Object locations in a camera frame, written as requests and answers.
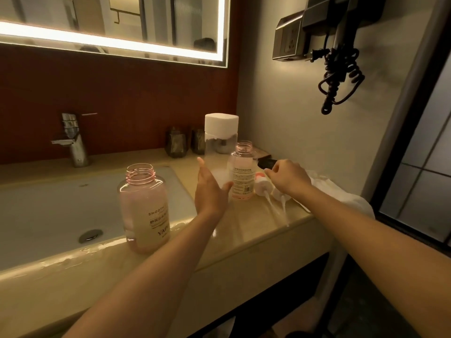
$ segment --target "chrome faucet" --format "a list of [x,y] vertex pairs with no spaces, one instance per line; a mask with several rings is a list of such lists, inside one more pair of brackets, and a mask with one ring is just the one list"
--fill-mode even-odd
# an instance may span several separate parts
[[52,140],[55,145],[62,145],[70,148],[72,164],[74,167],[86,167],[89,165],[89,159],[83,146],[82,136],[78,128],[77,117],[74,114],[62,113],[63,127],[65,137]]

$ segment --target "person's right arm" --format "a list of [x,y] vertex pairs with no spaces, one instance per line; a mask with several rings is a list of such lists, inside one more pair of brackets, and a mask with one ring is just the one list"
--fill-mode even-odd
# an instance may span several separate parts
[[279,160],[265,171],[335,236],[422,337],[451,337],[450,258],[320,191],[299,164]]

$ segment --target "pink bottle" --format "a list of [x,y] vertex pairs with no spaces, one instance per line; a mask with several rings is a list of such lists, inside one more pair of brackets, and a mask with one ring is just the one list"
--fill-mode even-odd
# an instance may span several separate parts
[[150,164],[127,167],[118,186],[127,242],[138,253],[152,253],[170,237],[165,181]]
[[257,159],[251,141],[240,141],[230,155],[229,170],[233,180],[232,197],[248,199],[253,195]]

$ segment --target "floor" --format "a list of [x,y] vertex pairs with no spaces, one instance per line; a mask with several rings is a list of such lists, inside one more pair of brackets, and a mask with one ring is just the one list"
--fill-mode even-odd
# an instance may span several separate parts
[[335,338],[420,338],[358,266],[328,328]]

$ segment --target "coiled cord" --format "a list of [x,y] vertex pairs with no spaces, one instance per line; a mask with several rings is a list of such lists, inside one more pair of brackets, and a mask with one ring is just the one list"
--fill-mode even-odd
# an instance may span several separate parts
[[[331,49],[330,53],[325,57],[326,73],[324,74],[324,79],[318,85],[319,90],[324,95],[326,95],[323,107],[321,108],[321,112],[324,115],[330,114],[330,112],[332,111],[332,105],[339,105],[347,101],[365,79],[364,74],[356,63],[356,60],[359,56],[358,49],[352,48],[344,53],[345,56],[343,65],[341,65],[341,62],[336,59],[339,52],[340,51],[336,49]],[[346,73],[349,73],[349,77],[352,78],[351,83],[355,85],[352,91],[346,97],[344,97],[341,101],[335,101],[338,87],[340,86],[340,81],[334,77],[336,73],[338,73],[340,70],[342,71],[342,69],[344,69]],[[324,83],[327,83],[329,85],[328,91],[325,91],[322,88],[322,85]]]

